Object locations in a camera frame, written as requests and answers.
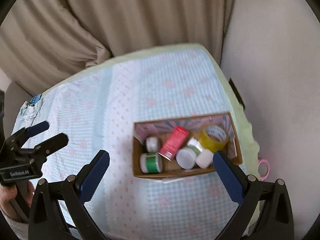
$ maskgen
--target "white container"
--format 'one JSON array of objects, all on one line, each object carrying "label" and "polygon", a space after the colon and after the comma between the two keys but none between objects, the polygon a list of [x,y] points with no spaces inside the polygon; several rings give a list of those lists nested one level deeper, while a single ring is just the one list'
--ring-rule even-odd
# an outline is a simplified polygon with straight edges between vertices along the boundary
[{"label": "white container", "polygon": [[188,147],[192,147],[192,146],[197,147],[200,152],[202,152],[204,150],[204,148],[201,146],[200,142],[194,137],[190,138],[190,140],[187,142],[187,146]]},{"label": "white container", "polygon": [[162,159],[159,153],[140,155],[140,168],[143,173],[161,173]]},{"label": "white container", "polygon": [[212,163],[212,159],[213,159],[213,153],[208,149],[204,149],[202,153],[197,157],[196,164],[200,168],[206,169]]},{"label": "white container", "polygon": [[149,153],[157,153],[160,150],[160,141],[157,137],[148,137],[146,147]]},{"label": "white container", "polygon": [[181,168],[191,170],[196,164],[198,155],[200,155],[200,150],[197,147],[184,147],[177,152],[176,160]]}]

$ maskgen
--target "open cardboard box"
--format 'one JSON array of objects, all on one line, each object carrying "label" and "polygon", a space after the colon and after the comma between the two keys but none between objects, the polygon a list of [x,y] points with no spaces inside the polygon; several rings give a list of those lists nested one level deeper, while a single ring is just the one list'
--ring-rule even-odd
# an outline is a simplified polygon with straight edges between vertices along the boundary
[{"label": "open cardboard box", "polygon": [[156,136],[161,141],[161,146],[166,139],[171,135],[175,126],[181,126],[189,131],[188,138],[186,139],[184,146],[186,146],[188,140],[191,137],[199,138],[200,128],[206,124],[216,124],[222,127],[229,136],[229,142],[227,143],[224,151],[228,153],[228,157],[233,164],[239,165],[242,163],[242,154],[239,145],[239,139],[236,134],[236,129],[229,112],[210,114],[203,116],[191,116],[170,120],[156,120],[148,122],[137,122],[134,124],[134,138],[133,138],[133,154],[132,154],[132,170],[135,177],[148,178],[148,179],[163,179],[184,177],[190,175],[198,175],[209,172],[214,172],[215,169],[210,165],[207,169],[201,169],[197,165],[191,170],[182,169],[177,161],[172,161],[162,158],[163,172],[157,174],[144,174],[140,169],[140,154],[146,153],[146,147],[144,142],[149,136]]}]

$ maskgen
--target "human hand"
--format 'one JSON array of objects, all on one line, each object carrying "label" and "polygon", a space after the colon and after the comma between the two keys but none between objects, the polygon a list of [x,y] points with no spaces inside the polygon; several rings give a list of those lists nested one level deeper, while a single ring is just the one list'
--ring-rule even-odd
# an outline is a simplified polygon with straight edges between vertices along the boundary
[{"label": "human hand", "polygon": [[[29,207],[31,207],[33,195],[35,192],[35,188],[32,183],[28,181],[28,193],[26,197],[26,202]],[[0,185],[0,207],[3,212],[11,219],[19,221],[20,216],[14,210],[12,205],[10,204],[10,200],[14,199],[17,196],[17,188],[15,185],[11,187],[3,187]]]}]

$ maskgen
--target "screw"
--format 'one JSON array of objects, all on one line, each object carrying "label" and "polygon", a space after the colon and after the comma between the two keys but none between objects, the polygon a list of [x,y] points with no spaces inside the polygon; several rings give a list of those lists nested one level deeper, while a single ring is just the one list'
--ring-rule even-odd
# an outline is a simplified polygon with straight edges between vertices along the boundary
[{"label": "screw", "polygon": [[248,180],[254,182],[256,180],[256,177],[253,175],[249,175]]},{"label": "screw", "polygon": [[41,180],[38,181],[39,185],[43,185],[44,183],[45,183],[45,179],[41,179]]},{"label": "screw", "polygon": [[67,177],[67,181],[71,182],[71,181],[74,181],[76,179],[76,176],[75,175],[69,175]]},{"label": "screw", "polygon": [[278,182],[278,184],[281,185],[281,186],[284,185],[284,181],[283,181],[282,179],[278,179],[277,182]]}]

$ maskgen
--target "red box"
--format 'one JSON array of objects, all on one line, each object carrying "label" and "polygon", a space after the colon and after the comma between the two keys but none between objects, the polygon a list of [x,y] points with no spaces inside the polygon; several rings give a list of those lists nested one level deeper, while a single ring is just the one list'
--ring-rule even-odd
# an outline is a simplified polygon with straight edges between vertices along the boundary
[{"label": "red box", "polygon": [[181,145],[184,143],[188,136],[189,131],[176,126],[170,135],[170,137],[166,140],[159,153],[168,160],[173,160],[177,151],[180,149]]}]

